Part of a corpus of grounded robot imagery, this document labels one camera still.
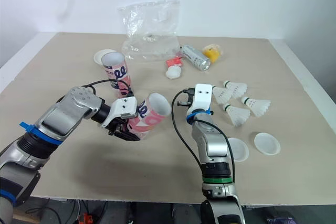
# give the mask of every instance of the feathered shuttlecock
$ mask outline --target feathered shuttlecock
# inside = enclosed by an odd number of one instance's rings
[[[251,99],[250,97],[243,97],[241,102],[248,106],[256,117],[260,117],[265,114],[271,104],[271,101],[269,100],[256,100]]]
[[[242,97],[245,94],[247,85],[245,83],[224,81],[224,88],[233,90],[233,98]]]
[[[223,109],[228,113],[233,125],[236,127],[244,124],[250,116],[249,110],[233,107],[228,103],[223,106]]]
[[[225,104],[232,97],[233,90],[214,86],[212,88],[212,94],[218,104]]]

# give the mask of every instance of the red object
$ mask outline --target red object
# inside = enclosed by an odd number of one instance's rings
[[[86,212],[79,216],[78,224],[93,224],[92,215],[88,215]]]
[[[174,66],[174,65],[182,66],[181,58],[176,57],[176,58],[171,59],[171,60],[166,60],[166,64],[167,64],[168,67],[171,67],[171,66]]]

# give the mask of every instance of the blue tape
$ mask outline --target blue tape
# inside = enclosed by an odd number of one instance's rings
[[[0,195],[6,196],[6,197],[8,197],[9,199],[11,199],[13,206],[15,206],[16,198],[15,198],[15,196],[14,196],[13,194],[11,194],[11,193],[8,192],[8,191],[5,191],[5,190],[0,189]]]
[[[187,123],[188,123],[188,124],[192,124],[192,123],[189,122],[189,119],[190,119],[190,118],[193,118],[195,115],[197,115],[197,114],[199,114],[199,113],[206,113],[206,114],[211,115],[211,114],[212,114],[212,111],[211,111],[210,108],[209,108],[209,109],[207,109],[207,110],[205,110],[205,111],[197,111],[197,112],[191,113],[191,114],[187,115],[187,118],[186,118]]]
[[[62,141],[53,139],[52,137],[47,136],[43,132],[39,131],[38,128],[35,125],[29,125],[29,124],[26,124],[25,122],[22,122],[20,124],[20,126],[25,128],[26,132],[37,135],[38,137],[42,138],[44,141],[46,141],[48,143],[55,144],[55,145],[60,145],[61,143],[63,143]]]

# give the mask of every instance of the table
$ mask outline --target table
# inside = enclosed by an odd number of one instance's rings
[[[18,126],[21,121],[34,123],[71,87],[105,79],[92,56],[100,49],[118,50],[124,40],[124,35],[41,33],[26,45],[1,69],[0,148],[24,133]],[[196,48],[217,43],[224,56],[205,72],[184,61],[182,76],[176,80],[165,77],[163,62],[128,61],[138,101],[158,92],[171,102],[178,91],[197,83],[220,86],[227,79],[247,83],[251,98],[271,100],[264,116],[252,116],[242,127],[233,127],[222,108],[212,105],[216,124],[228,136],[242,139],[250,150],[246,161],[236,163],[241,203],[335,204],[336,105],[286,44],[241,38],[179,40]],[[97,86],[97,94],[107,104],[115,99],[106,83]],[[230,103],[243,107],[235,99]],[[185,122],[186,108],[175,111],[181,134],[196,151],[191,127]],[[281,152],[275,156],[258,152],[253,145],[258,132],[274,135]],[[108,136],[95,122],[83,120],[41,170],[32,195],[200,203],[204,200],[201,184],[201,172],[170,118],[139,142]]]

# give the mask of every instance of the pink paper cup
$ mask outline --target pink paper cup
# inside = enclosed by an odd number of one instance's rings
[[[129,132],[143,139],[171,112],[167,99],[158,93],[151,93],[138,107],[138,116],[128,120]]]
[[[131,78],[122,53],[109,52],[101,58],[101,62],[109,79],[122,80],[131,86]],[[111,86],[116,90],[115,94],[118,98],[125,97],[128,94],[128,88],[124,83],[112,81]]]

